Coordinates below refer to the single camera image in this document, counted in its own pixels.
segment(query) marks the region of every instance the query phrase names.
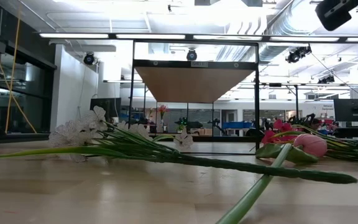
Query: green stem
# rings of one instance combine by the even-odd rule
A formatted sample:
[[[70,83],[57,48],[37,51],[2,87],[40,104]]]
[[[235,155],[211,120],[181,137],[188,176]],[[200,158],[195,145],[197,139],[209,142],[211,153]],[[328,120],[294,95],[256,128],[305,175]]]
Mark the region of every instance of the green stem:
[[[288,153],[292,149],[291,144],[285,144],[274,160],[272,167],[280,167],[287,157]],[[271,175],[263,175],[248,192],[237,202],[237,204],[232,207],[217,223],[218,224],[233,224],[239,223],[242,217],[247,214],[247,212],[254,205],[256,200],[266,189],[270,181],[273,179]]]

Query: ceiling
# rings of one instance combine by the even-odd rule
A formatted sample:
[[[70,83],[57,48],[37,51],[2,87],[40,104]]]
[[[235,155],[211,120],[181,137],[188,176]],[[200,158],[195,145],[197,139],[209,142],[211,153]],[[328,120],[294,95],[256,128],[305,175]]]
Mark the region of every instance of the ceiling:
[[[281,16],[273,19],[289,2],[291,4]],[[23,21],[40,32],[358,35],[356,9],[351,11],[352,19],[349,22],[329,32],[319,23],[314,13],[316,4],[311,4],[311,0],[275,0],[275,3],[264,4],[264,7],[247,7],[241,0],[220,0],[211,6],[200,6],[197,0],[0,0],[0,5],[12,14],[17,14],[20,8]],[[171,12],[168,11],[168,4],[171,4]],[[73,45],[79,54],[83,54],[81,48],[84,45],[116,46],[117,50],[112,54],[121,61],[122,74],[129,77],[132,61],[130,42],[78,40],[64,44],[68,44],[68,48]],[[311,44],[313,55],[289,64],[285,57],[295,47],[291,44],[261,44],[260,58],[268,64],[260,66],[262,82],[317,83],[319,78],[324,78],[332,71],[344,82],[358,83],[358,77],[351,75],[358,69],[358,44]],[[253,54],[250,49],[240,47],[178,44],[139,47],[144,57],[167,60],[185,60],[190,48],[196,49],[200,60],[245,60]],[[252,79],[250,75],[244,82],[251,82]],[[243,95],[247,90],[240,86],[233,90]]]

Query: ventilation duct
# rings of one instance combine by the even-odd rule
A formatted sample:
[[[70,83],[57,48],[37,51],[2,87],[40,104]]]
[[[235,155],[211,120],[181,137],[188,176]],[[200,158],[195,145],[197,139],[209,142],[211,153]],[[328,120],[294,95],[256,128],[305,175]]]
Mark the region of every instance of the ventilation duct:
[[[314,12],[316,5],[309,1],[294,0],[278,17],[278,19],[265,31],[265,35],[310,35],[320,22]],[[259,45],[259,60],[271,62],[288,46],[270,46],[265,43]],[[242,61],[249,61],[255,57],[255,49],[250,48]]]

